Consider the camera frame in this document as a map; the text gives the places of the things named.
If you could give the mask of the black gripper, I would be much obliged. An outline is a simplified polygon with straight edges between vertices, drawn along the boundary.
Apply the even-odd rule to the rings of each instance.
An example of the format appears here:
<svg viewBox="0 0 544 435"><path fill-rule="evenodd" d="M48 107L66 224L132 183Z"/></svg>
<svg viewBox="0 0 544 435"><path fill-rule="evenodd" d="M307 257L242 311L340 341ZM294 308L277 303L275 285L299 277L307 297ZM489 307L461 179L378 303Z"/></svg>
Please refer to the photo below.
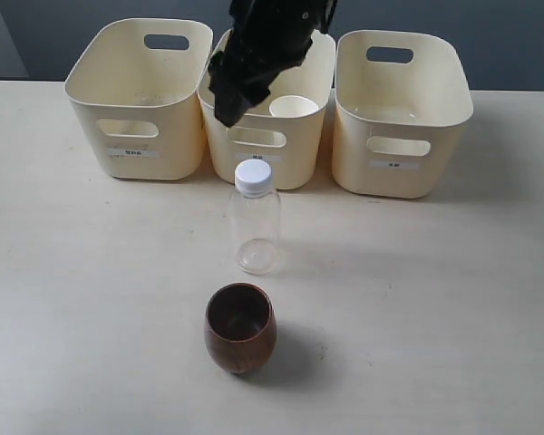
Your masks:
<svg viewBox="0 0 544 435"><path fill-rule="evenodd" d="M314 30L326 32L326 2L237 0L229 15L228 40L208 71L215 117L233 127L269 96L281 72L302 64Z"/></svg>

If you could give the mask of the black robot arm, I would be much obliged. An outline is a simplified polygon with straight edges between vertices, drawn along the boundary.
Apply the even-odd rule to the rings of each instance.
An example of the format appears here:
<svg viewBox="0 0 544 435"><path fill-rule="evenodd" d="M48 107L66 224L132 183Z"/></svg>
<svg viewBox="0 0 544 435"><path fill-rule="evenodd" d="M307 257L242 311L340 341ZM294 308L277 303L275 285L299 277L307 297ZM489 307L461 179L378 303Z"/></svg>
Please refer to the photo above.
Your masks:
<svg viewBox="0 0 544 435"><path fill-rule="evenodd" d="M232 127L263 102L279 74L303 63L312 33L328 33L336 6L326 0L231 2L227 43L208 65L216 119Z"/></svg>

